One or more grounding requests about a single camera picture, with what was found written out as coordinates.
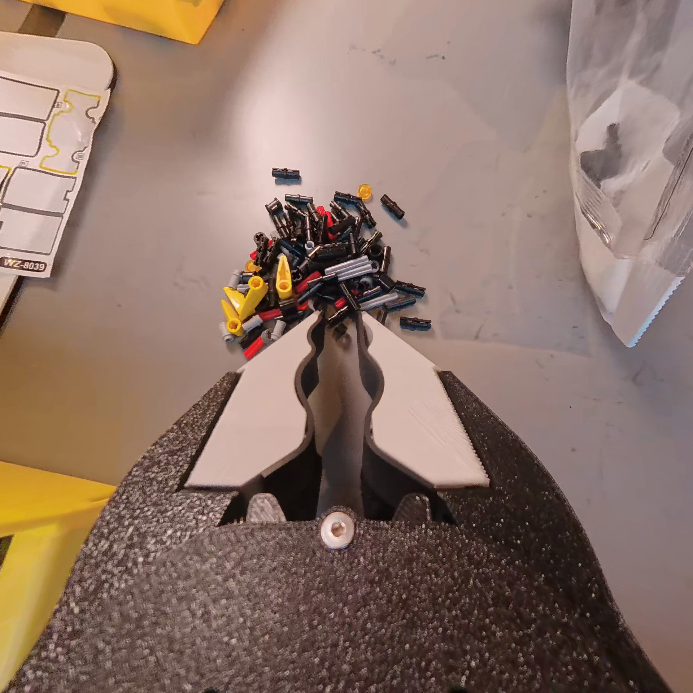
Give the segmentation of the yellow flat box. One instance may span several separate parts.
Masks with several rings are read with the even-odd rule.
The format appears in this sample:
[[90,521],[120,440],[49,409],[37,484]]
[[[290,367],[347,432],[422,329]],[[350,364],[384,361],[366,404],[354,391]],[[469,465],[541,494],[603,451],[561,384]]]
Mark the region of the yellow flat box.
[[1,689],[44,631],[116,487],[1,463]]

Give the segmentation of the clear plastic bag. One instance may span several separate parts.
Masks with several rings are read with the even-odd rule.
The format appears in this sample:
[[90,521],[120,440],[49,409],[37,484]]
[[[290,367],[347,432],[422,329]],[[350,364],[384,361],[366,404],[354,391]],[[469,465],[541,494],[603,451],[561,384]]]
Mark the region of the clear plastic bag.
[[692,268],[692,2],[574,1],[566,86],[581,264],[632,347]]

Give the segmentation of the pile of mixed small plastic parts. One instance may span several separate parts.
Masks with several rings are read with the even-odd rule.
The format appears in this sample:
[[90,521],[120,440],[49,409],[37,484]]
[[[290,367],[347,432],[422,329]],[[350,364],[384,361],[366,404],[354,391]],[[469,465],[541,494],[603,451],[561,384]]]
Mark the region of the pile of mixed small plastic parts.
[[385,324],[426,297],[417,283],[391,274],[392,247],[367,205],[371,187],[336,191],[318,205],[312,195],[286,193],[265,208],[274,232],[254,235],[249,259],[223,288],[221,339],[247,360],[312,314],[321,313],[337,342],[361,314]]

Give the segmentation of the grey desk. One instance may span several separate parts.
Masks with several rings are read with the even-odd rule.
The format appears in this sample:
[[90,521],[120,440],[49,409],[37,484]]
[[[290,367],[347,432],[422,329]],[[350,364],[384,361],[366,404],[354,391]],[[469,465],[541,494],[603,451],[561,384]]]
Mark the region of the grey desk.
[[628,349],[584,281],[568,173],[569,1],[227,1],[197,46],[1,2],[117,83],[52,277],[1,330],[1,461],[117,484],[243,358],[222,286],[271,227],[272,167],[370,184],[429,334],[533,450],[643,649],[692,691],[692,277]]

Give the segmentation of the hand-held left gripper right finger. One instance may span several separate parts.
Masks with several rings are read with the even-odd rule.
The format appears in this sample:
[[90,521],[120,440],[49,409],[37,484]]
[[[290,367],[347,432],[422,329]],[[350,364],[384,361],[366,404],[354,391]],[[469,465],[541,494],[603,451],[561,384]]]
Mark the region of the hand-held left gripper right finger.
[[357,316],[357,331],[371,398],[366,442],[377,458],[430,489],[489,487],[437,366],[367,313]]

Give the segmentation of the yellow storage bin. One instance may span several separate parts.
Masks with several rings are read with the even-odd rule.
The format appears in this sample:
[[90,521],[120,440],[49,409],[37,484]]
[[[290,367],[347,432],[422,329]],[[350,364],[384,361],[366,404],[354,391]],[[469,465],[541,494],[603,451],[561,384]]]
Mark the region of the yellow storage bin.
[[33,1],[65,13],[198,45],[223,1]]

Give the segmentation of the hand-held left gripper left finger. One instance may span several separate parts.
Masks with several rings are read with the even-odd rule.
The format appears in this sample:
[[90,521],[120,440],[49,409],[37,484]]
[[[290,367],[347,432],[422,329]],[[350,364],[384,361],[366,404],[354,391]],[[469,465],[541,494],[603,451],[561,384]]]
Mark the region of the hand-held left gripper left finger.
[[308,449],[324,313],[311,313],[239,371],[186,478],[187,489],[239,490]]

